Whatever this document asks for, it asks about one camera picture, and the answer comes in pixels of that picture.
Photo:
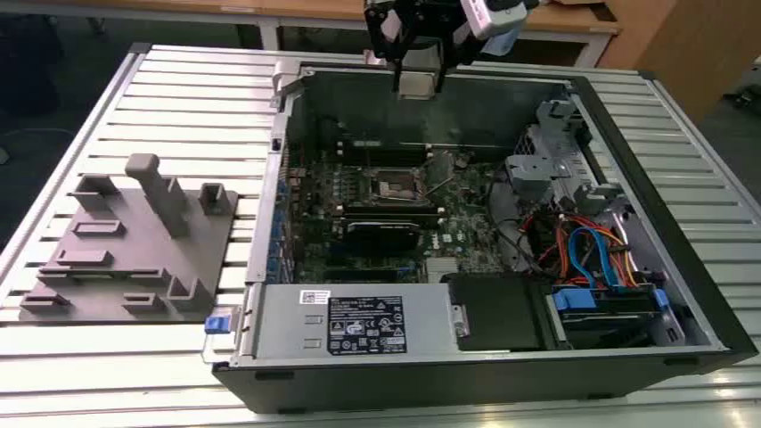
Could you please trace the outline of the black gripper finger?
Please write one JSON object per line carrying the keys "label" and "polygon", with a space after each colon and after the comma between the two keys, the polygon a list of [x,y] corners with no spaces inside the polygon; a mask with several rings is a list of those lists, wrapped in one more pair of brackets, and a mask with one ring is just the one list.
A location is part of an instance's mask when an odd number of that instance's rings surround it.
{"label": "black gripper finger", "polygon": [[367,1],[364,3],[364,19],[372,51],[375,57],[386,61],[387,67],[394,73],[394,93],[398,93],[400,89],[403,58],[408,50],[403,18],[407,6],[407,1]]}
{"label": "black gripper finger", "polygon": [[444,27],[439,35],[439,70],[436,72],[436,91],[440,93],[447,74],[459,65],[471,65],[480,53],[480,40],[471,26]]}

